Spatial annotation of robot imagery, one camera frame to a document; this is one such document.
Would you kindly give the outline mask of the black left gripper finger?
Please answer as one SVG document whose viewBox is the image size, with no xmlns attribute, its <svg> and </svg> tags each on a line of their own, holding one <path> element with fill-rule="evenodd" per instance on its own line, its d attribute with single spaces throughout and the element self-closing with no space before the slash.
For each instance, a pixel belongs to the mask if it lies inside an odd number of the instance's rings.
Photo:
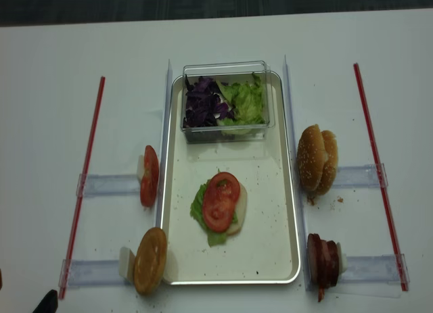
<svg viewBox="0 0 433 313">
<path fill-rule="evenodd" d="M 58 309 L 58 292 L 50 290 L 40 301 L 33 313 L 56 313 Z"/>
</svg>

